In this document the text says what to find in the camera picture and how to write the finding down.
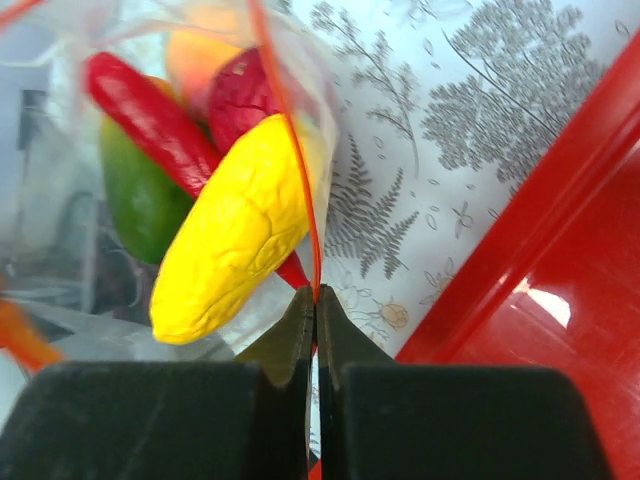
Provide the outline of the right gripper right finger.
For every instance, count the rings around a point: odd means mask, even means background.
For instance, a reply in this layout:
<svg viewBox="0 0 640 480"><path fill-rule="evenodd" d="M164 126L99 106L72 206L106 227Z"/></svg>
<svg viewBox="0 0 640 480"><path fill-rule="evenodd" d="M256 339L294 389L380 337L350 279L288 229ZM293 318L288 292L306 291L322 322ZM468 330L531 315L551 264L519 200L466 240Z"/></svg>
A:
<svg viewBox="0 0 640 480"><path fill-rule="evenodd" d="M541 367L406 365L316 304L326 479L609 479L582 395Z"/></svg>

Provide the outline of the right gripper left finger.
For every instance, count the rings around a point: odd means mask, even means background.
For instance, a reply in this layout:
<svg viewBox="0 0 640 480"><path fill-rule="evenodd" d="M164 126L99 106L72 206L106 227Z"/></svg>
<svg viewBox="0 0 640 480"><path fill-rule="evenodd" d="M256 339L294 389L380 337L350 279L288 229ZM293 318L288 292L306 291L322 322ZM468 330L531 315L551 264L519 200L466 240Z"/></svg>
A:
<svg viewBox="0 0 640 480"><path fill-rule="evenodd" d="M1 434L5 479L304 479L315 305L229 362L62 360L1 304L1 344L35 371Z"/></svg>

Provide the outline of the yellow corn toy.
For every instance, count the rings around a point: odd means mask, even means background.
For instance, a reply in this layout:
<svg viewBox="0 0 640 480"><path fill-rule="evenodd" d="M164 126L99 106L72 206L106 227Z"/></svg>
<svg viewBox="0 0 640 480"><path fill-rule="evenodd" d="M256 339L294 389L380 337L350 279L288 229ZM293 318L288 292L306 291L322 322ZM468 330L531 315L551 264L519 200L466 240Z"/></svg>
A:
<svg viewBox="0 0 640 480"><path fill-rule="evenodd" d="M155 339L183 345L228 324L308 231L294 145L275 114L235 142L172 241L151 295Z"/></svg>

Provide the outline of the green orange mango toy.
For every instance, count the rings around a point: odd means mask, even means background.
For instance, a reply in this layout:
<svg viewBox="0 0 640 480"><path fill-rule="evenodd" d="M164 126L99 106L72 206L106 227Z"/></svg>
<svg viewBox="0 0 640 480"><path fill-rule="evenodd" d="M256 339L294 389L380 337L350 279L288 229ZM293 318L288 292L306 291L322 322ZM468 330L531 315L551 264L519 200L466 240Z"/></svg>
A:
<svg viewBox="0 0 640 480"><path fill-rule="evenodd" d="M121 243L137 260L160 264L193 199L108 116L102 117L99 152L106 200Z"/></svg>

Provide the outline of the clear zip top bag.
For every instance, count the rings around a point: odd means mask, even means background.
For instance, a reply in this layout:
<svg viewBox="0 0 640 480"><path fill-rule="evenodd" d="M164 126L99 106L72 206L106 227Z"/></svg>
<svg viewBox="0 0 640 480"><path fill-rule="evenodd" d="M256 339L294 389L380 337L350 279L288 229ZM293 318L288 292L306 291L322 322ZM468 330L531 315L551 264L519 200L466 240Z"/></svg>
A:
<svg viewBox="0 0 640 480"><path fill-rule="evenodd" d="M1 347L187 360L317 292L328 45L267 1L5 1Z"/></svg>

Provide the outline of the red chili pepper toy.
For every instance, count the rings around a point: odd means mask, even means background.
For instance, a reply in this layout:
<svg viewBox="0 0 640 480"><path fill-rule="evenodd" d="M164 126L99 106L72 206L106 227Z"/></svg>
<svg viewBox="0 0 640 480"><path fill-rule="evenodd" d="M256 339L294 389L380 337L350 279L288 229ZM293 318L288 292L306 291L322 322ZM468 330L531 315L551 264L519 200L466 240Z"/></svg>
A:
<svg viewBox="0 0 640 480"><path fill-rule="evenodd" d="M194 201L222 157L174 99L168 83L143 75L109 52L98 52L87 61L86 86L104 116Z"/></svg>

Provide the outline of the red pomegranate toy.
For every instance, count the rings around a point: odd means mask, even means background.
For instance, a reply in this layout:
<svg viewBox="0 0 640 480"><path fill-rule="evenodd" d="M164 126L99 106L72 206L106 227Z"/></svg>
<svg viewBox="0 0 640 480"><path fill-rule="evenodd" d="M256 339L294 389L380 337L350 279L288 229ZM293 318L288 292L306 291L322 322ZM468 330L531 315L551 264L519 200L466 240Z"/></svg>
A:
<svg viewBox="0 0 640 480"><path fill-rule="evenodd" d="M257 48L227 62L211 81L208 126L222 155L263 119L279 112Z"/></svg>

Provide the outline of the orange fruit toy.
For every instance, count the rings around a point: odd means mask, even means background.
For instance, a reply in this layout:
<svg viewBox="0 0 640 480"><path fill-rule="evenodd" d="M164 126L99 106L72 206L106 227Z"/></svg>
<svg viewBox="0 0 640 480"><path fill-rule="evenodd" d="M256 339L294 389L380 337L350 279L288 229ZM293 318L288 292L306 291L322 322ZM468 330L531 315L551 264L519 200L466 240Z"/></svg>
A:
<svg viewBox="0 0 640 480"><path fill-rule="evenodd" d="M205 121L210 82L247 47L238 36L246 26L236 10L221 5L191 4L185 15L187 23L197 29L177 29L169 34L165 68L183 105L196 119Z"/></svg>

